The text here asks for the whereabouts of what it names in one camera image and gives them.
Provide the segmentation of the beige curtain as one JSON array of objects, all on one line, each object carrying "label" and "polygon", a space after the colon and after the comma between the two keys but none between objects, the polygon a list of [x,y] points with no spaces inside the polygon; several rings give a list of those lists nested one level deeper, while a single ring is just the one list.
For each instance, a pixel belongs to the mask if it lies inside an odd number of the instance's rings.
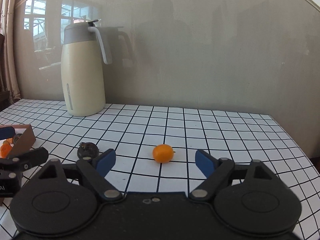
[{"label": "beige curtain", "polygon": [[10,103],[21,99],[14,60],[14,9],[16,0],[1,0],[1,34],[4,35],[4,71]]}]

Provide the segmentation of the cream thermos jug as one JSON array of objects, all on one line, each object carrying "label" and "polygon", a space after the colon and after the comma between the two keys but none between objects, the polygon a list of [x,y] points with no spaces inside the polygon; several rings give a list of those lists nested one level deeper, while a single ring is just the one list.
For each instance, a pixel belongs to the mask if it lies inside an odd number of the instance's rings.
[{"label": "cream thermos jug", "polygon": [[67,111],[90,116],[105,106],[103,64],[112,63],[107,29],[98,20],[73,23],[64,29],[61,80]]}]

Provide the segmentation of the wooden sofa with orange cushion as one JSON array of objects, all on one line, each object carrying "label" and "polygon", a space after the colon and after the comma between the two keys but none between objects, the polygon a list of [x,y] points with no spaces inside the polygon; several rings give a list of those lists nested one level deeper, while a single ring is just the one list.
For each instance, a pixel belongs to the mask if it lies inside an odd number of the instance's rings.
[{"label": "wooden sofa with orange cushion", "polygon": [[0,93],[0,111],[3,111],[10,105],[10,91],[7,88],[5,81],[5,71],[4,71],[4,41],[5,37],[3,34],[0,34],[0,53],[1,53],[1,93]]}]

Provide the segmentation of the large orange tangerine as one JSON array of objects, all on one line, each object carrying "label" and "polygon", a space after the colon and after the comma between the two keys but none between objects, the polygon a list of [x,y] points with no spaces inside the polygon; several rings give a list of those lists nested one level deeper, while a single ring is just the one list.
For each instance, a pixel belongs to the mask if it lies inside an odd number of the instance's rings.
[{"label": "large orange tangerine", "polygon": [[9,142],[3,142],[2,146],[0,147],[0,157],[5,159],[10,153],[11,149],[12,146]]}]

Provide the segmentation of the checkered tablecloth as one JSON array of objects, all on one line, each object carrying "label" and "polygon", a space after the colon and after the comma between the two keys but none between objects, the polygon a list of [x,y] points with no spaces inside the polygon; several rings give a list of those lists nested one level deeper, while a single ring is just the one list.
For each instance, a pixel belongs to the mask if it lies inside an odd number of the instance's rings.
[{"label": "checkered tablecloth", "polygon": [[[302,214],[294,232],[319,239],[319,173],[287,132],[269,115],[178,107],[106,104],[87,117],[73,117],[62,101],[23,99],[1,111],[2,125],[31,125],[34,147],[45,147],[63,163],[77,160],[81,142],[117,154],[107,180],[122,192],[190,192],[204,179],[195,152],[237,164],[254,159],[268,166],[300,199]],[[153,149],[174,151],[157,163]]]}]

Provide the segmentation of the brown shallow cardboard box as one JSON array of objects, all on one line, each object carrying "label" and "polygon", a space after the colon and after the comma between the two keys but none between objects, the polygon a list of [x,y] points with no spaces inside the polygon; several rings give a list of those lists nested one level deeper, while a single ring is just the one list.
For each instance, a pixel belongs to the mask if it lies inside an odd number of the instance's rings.
[{"label": "brown shallow cardboard box", "polygon": [[32,126],[31,125],[1,125],[1,127],[7,127],[7,126],[12,126],[15,129],[15,133],[16,134],[21,133],[22,136],[16,142],[16,144],[13,144],[13,138],[1,140],[1,146],[5,141],[9,142],[12,146],[10,153],[5,159],[17,157],[20,154],[28,152],[36,141]]}]

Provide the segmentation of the dark mangosteen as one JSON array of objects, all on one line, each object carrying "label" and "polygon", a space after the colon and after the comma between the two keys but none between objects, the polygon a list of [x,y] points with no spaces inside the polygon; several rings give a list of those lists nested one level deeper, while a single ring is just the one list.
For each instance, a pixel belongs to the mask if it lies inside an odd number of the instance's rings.
[{"label": "dark mangosteen", "polygon": [[84,157],[96,158],[99,155],[99,148],[92,142],[81,142],[77,150],[79,159]]},{"label": "dark mangosteen", "polygon": [[13,137],[13,144],[16,144],[16,142],[20,139],[21,136],[22,136],[21,133],[15,134]]}]

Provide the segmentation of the small orange kumquat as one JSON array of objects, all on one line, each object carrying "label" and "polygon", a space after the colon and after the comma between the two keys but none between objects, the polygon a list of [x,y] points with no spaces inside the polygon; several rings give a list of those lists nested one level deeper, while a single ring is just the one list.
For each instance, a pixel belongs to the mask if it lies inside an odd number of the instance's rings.
[{"label": "small orange kumquat", "polygon": [[170,162],[173,159],[174,154],[174,149],[167,144],[158,145],[152,151],[153,159],[161,164]]}]

